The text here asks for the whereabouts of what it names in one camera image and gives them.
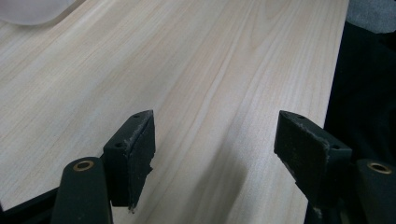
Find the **black surface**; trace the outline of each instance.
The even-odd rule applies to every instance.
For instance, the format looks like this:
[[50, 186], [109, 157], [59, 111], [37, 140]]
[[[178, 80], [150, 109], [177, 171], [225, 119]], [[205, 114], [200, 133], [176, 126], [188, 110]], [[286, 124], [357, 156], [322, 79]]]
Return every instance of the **black surface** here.
[[[371, 162], [387, 167], [389, 172], [381, 173], [369, 168], [368, 164]], [[359, 160], [356, 165], [357, 192], [368, 223], [395, 223], [396, 168], [384, 162], [372, 160]]]
[[[81, 161], [92, 161], [93, 166], [87, 170], [76, 171], [75, 165]], [[82, 158], [64, 168], [50, 223], [112, 223], [105, 168], [101, 159]]]
[[324, 129], [353, 149], [353, 161], [396, 164], [395, 42], [345, 25]]

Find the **light wood surface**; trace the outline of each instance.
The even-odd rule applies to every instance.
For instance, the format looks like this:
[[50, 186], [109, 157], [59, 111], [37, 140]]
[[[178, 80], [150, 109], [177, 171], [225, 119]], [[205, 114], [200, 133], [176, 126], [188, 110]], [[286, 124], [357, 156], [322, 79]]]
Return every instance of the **light wood surface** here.
[[157, 153], [115, 223], [303, 223], [273, 153], [280, 109], [326, 115], [347, 0], [86, 0], [0, 22], [0, 201], [59, 185], [153, 109]]

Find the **wood grain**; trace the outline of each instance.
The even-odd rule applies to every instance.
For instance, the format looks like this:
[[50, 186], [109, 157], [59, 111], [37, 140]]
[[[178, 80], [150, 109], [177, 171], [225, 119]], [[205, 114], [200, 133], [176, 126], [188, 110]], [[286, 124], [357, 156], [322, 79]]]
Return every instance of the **wood grain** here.
[[0, 200], [99, 156], [153, 109], [157, 153], [115, 223], [303, 223], [273, 153], [280, 109], [323, 124], [347, 0], [86, 0], [41, 26], [0, 22]]

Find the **white object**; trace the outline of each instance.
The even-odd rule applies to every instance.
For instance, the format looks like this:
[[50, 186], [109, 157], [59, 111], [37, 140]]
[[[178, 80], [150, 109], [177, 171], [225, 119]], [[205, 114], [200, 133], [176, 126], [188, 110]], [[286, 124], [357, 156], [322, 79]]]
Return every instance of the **white object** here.
[[59, 16], [74, 0], [0, 0], [0, 20], [37, 25]]

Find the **metal ring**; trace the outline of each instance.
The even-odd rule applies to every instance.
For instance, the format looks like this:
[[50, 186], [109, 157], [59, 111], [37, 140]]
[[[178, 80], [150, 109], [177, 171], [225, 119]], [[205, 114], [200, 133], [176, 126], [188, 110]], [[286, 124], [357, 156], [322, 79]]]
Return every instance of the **metal ring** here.
[[384, 174], [384, 175], [392, 174], [392, 170], [390, 168], [388, 168], [388, 166], [385, 166], [385, 165], [380, 164], [380, 163], [376, 163], [376, 162], [371, 162], [370, 161], [370, 162], [367, 162], [367, 166], [370, 169], [372, 169], [374, 171], [377, 171], [377, 172], [379, 172], [381, 174]]
[[93, 161], [79, 161], [73, 166], [73, 170], [77, 172], [86, 171], [93, 167]]

